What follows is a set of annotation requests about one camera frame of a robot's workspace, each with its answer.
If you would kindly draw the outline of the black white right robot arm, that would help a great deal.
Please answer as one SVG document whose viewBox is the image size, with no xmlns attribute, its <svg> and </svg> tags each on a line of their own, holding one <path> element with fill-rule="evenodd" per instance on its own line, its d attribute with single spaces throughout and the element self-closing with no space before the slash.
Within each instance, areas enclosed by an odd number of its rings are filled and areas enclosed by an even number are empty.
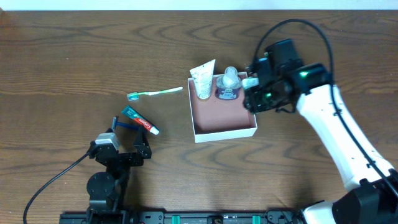
<svg viewBox="0 0 398 224">
<path fill-rule="evenodd" d="M 301 209 L 294 223 L 397 223 L 397 171 L 357 125 L 320 63 L 305 65 L 291 39 L 268 47 L 243 80 L 252 114 L 292 105 L 318 134 L 340 173 L 346 195 Z"/>
</svg>

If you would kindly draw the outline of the white lotion tube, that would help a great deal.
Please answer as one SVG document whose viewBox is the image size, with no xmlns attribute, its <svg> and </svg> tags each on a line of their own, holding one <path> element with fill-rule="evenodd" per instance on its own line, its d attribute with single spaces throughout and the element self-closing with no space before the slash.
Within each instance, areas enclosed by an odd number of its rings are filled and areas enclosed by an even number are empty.
<svg viewBox="0 0 398 224">
<path fill-rule="evenodd" d="M 195 85 L 197 98 L 200 101 L 206 101 L 211 96 L 215 62 L 216 60 L 213 59 L 190 70 L 190 74 Z"/>
</svg>

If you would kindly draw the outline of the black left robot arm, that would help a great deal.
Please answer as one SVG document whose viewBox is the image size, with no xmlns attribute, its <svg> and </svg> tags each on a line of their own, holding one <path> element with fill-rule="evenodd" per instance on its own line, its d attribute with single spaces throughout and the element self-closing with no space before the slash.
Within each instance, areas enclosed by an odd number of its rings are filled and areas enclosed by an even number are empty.
<svg viewBox="0 0 398 224">
<path fill-rule="evenodd" d="M 123 208 L 131 167 L 139 167 L 152 157 L 146 129 L 137 127 L 135 152 L 120 153 L 119 140 L 109 128 L 91 143 L 88 156 L 104 165 L 104 172 L 93 174 L 86 189 L 90 196 L 87 223 L 137 223 L 131 211 Z"/>
</svg>

